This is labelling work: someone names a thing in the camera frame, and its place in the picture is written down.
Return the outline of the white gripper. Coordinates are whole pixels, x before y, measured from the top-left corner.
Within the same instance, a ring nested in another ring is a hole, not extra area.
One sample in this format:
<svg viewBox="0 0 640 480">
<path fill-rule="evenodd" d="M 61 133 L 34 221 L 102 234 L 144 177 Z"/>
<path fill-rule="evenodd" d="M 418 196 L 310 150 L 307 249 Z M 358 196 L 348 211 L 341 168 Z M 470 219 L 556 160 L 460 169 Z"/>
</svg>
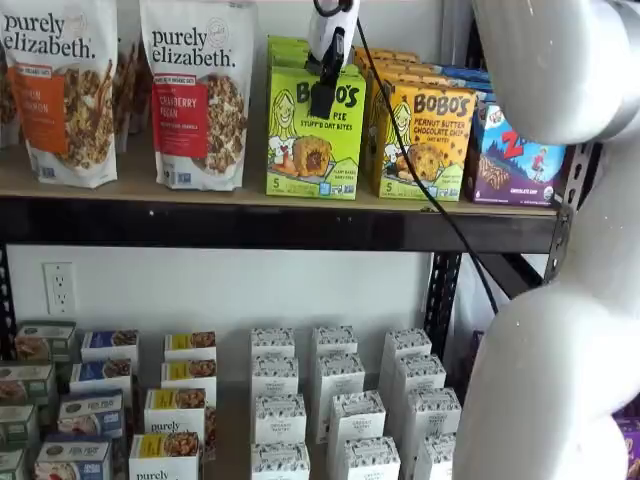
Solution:
<svg viewBox="0 0 640 480">
<path fill-rule="evenodd" d="M 310 113 L 314 117 L 330 117 L 337 81 L 352 46 L 360 3 L 360 0 L 313 2 L 305 69 L 319 77 L 310 90 Z M 342 9 L 332 16 L 324 16 L 318 11 L 320 8 L 331 13 L 344 5 L 348 6 L 347 10 Z"/>
</svg>

